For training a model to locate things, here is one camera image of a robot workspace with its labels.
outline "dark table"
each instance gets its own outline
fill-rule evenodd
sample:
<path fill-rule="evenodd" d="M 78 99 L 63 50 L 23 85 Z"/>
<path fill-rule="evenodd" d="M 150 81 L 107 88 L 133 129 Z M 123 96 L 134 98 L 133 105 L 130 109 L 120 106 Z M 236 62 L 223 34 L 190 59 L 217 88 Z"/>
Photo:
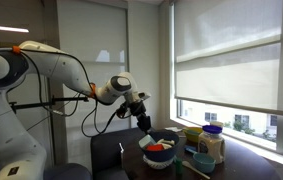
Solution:
<path fill-rule="evenodd" d="M 182 166 L 183 173 L 176 174 L 175 164 L 171 164 L 162 170 L 149 167 L 143 161 L 143 153 L 138 144 L 139 139 L 129 143 L 123 154 L 123 168 L 129 179 L 202 179 L 205 178 L 196 172 Z M 177 157 L 190 162 L 193 166 L 192 154 L 184 151 L 184 145 L 196 146 L 185 137 L 180 137 Z M 263 157 L 251 150 L 235 143 L 225 140 L 225 161 L 217 164 L 212 173 L 207 174 L 211 179 L 217 180 L 277 180 L 280 179 L 276 170 Z"/>

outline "roller shade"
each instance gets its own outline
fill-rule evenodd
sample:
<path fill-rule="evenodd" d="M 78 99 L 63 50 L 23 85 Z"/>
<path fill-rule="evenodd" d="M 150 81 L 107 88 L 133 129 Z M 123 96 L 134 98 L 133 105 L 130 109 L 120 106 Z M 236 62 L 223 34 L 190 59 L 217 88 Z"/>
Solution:
<path fill-rule="evenodd" d="M 283 0 L 174 4 L 176 98 L 283 115 Z"/>

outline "bottle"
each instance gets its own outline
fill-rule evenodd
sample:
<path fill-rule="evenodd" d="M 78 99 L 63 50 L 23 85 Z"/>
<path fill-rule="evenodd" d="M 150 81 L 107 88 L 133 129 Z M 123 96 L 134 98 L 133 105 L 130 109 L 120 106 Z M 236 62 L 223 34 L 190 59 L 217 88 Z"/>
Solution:
<path fill-rule="evenodd" d="M 206 153 L 219 164 L 225 160 L 225 142 L 221 136 L 222 128 L 218 126 L 202 126 L 203 132 L 199 135 L 198 152 Z"/>

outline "white robotic arm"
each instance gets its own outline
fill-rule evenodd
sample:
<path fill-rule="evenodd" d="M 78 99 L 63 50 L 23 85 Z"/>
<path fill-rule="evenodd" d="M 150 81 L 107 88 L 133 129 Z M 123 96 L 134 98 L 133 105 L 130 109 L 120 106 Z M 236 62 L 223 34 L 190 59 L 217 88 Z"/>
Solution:
<path fill-rule="evenodd" d="M 111 105 L 124 96 L 126 103 L 120 113 L 130 108 L 140 129 L 147 132 L 151 127 L 143 105 L 149 95 L 137 91 L 131 74 L 120 73 L 105 86 L 96 88 L 89 82 L 81 62 L 56 48 L 33 41 L 24 42 L 19 47 L 0 48 L 0 180 L 43 178 L 46 152 L 24 129 L 6 98 L 7 91 L 20 85 L 30 73 L 59 80 L 104 105 Z"/>

